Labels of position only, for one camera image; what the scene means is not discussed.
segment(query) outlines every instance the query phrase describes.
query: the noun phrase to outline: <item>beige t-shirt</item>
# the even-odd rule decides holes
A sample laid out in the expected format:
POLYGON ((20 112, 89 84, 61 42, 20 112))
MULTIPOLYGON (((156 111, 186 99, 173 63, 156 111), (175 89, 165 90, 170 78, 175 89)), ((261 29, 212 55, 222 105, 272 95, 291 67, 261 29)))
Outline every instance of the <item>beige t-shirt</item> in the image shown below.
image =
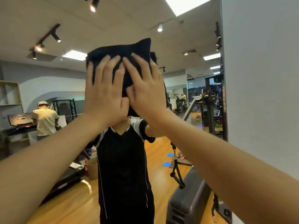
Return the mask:
POLYGON ((51 109, 41 108, 33 111, 32 119, 37 120, 37 135, 44 136, 56 132, 55 120, 59 119, 58 114, 51 109))

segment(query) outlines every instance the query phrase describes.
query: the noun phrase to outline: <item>finger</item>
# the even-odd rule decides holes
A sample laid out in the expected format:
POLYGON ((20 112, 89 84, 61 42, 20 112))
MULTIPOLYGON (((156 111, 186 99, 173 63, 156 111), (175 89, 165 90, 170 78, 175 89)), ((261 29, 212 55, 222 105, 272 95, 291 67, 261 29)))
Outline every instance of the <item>finger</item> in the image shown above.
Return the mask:
POLYGON ((153 78, 153 80, 159 80, 159 74, 161 73, 161 71, 152 59, 150 60, 150 66, 151 66, 151 69, 152 69, 152 78, 153 78))
POLYGON ((135 53, 132 53, 132 57, 136 60, 136 62, 139 64, 141 68, 141 74, 142 74, 142 79, 144 81, 148 81, 152 79, 152 75, 150 73, 150 67, 149 64, 140 56, 138 56, 135 53))
POLYGON ((125 75, 125 66, 121 62, 119 65, 118 70, 115 72, 114 80, 113 80, 113 87, 117 94, 121 94, 123 90, 123 76, 125 75))
POLYGON ((130 106, 129 98, 122 97, 121 98, 121 113, 123 114, 124 117, 128 116, 129 106, 130 106))
POLYGON ((121 57, 119 55, 113 57, 104 67, 102 84, 112 85, 112 72, 121 57))
POLYGON ((123 58, 123 64, 127 68, 133 83, 135 85, 140 84, 142 82, 142 78, 140 77, 136 67, 134 67, 134 65, 126 57, 123 58))
POLYGON ((85 93, 92 88, 92 71, 93 71, 93 63, 90 61, 88 63, 87 72, 86 72, 85 93))
POLYGON ((134 103, 135 102, 135 96, 136 96, 135 95, 134 85, 127 87, 126 92, 127 92, 128 98, 130 100, 130 103, 131 104, 134 103))
POLYGON ((105 65, 108 63, 108 61, 111 59, 109 55, 106 55, 101 62, 98 64, 98 66, 95 69, 95 84, 101 84, 102 78, 103 78, 103 70, 105 65))

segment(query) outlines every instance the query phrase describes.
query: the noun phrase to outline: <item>hand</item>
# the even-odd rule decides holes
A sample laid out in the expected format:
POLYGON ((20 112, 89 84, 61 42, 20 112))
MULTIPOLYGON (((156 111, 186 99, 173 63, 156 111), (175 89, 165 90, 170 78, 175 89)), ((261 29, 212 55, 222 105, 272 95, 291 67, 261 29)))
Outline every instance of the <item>hand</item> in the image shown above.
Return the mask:
POLYGON ((119 65, 112 83, 112 71, 119 60, 120 56, 112 59, 105 56, 96 68, 94 84, 92 62, 89 62, 87 67, 83 115, 98 131, 118 123, 128 115, 129 99, 121 97, 125 74, 123 63, 119 65))
POLYGON ((153 123, 156 117, 167 110, 163 76, 154 61, 150 62, 151 74, 150 67, 144 59, 134 53, 132 56, 141 67, 142 78, 137 69, 124 57, 123 63, 133 81, 133 85, 126 90, 130 105, 138 115, 153 123))

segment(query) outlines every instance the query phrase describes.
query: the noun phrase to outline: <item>black towel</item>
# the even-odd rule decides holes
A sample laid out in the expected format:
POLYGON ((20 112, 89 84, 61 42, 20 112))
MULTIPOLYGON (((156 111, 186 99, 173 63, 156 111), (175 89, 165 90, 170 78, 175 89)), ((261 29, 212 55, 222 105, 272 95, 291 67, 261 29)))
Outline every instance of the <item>black towel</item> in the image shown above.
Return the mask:
MULTIPOLYGON (((88 62, 92 61, 94 65, 93 69, 93 77, 92 82, 94 83, 95 80, 95 68, 100 63, 100 61, 106 56, 109 55, 111 58, 119 55, 121 57, 120 62, 115 66, 113 69, 113 79, 115 75, 115 71, 118 69, 119 64, 122 61, 123 57, 127 57, 130 62, 137 68, 139 74, 141 75, 141 69, 140 66, 137 64, 137 62, 134 60, 134 58, 131 56, 132 52, 136 53, 140 57, 142 57, 144 60, 146 60, 148 63, 150 63, 150 58, 157 63, 156 55, 154 52, 150 52, 150 45, 151 45, 151 39, 146 38, 143 39, 135 44, 131 45, 115 45, 115 46, 106 46, 106 47, 100 47, 97 48, 87 54, 86 57, 86 67, 88 65, 88 62)), ((126 88, 131 86, 133 84, 130 74, 128 70, 126 69, 124 79, 123 79, 123 92, 122 97, 126 97, 126 88)), ((130 106, 128 116, 134 116, 139 117, 139 115, 132 109, 130 106)))

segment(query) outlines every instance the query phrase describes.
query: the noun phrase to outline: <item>treadmill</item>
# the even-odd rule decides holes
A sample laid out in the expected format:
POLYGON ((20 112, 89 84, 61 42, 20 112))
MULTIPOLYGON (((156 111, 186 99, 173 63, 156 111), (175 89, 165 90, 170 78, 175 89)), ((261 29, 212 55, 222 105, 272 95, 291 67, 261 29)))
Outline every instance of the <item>treadmill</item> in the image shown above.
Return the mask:
MULTIPOLYGON (((32 113, 21 113, 16 115, 9 115, 8 120, 12 128, 2 131, 2 137, 4 138, 6 144, 6 157, 9 155, 9 146, 8 146, 8 136, 18 135, 30 131, 36 130, 36 124, 33 123, 32 113)), ((81 164, 71 163, 65 173, 60 177, 60 179, 55 183, 53 188, 50 190, 49 194, 43 200, 43 203, 54 198, 61 192, 70 188, 74 184, 80 182, 85 174, 85 168, 81 164)))

